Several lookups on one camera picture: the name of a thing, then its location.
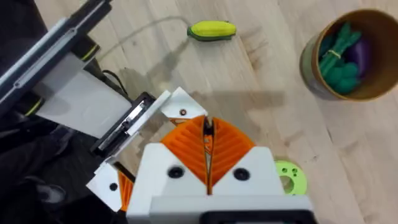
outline wooden floor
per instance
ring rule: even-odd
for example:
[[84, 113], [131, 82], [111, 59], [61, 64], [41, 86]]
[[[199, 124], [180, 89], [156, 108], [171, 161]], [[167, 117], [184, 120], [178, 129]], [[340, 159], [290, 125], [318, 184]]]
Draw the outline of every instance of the wooden floor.
[[[47, 26], [82, 0], [36, 0]], [[398, 17], [396, 0], [114, 0], [91, 32], [98, 60], [135, 98], [182, 86], [210, 115], [300, 164], [322, 224], [398, 220], [398, 90], [369, 103], [325, 101], [304, 85], [306, 42], [344, 12], [375, 7]], [[227, 20], [231, 41], [202, 43], [189, 24]], [[163, 121], [151, 122], [157, 129]], [[171, 126], [162, 127], [167, 132]], [[137, 166], [143, 137], [123, 162]]]

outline black screw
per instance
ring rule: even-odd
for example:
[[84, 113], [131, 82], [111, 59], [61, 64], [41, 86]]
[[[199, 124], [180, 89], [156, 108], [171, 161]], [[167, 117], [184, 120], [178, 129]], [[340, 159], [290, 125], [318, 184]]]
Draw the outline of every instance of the black screw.
[[234, 170], [234, 177], [237, 180], [240, 181], [245, 181], [245, 180], [249, 180], [250, 178], [250, 173], [247, 169], [245, 168], [237, 168], [236, 170]]
[[109, 189], [111, 189], [112, 191], [115, 191], [118, 189], [118, 185], [116, 183], [112, 183], [109, 185]]
[[187, 115], [186, 109], [180, 109], [180, 115], [181, 115], [181, 116]]
[[181, 167], [172, 167], [169, 169], [167, 175], [169, 175], [170, 178], [178, 179], [184, 175], [184, 170]]

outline white mounting plate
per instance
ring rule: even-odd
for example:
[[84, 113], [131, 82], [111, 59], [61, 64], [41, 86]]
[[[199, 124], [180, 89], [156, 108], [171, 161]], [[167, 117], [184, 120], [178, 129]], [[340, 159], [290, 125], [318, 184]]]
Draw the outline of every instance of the white mounting plate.
[[[168, 118], [192, 119], [197, 116], [206, 115], [203, 109], [186, 91], [178, 87], [160, 109]], [[186, 115], [181, 115], [180, 110], [185, 110]]]

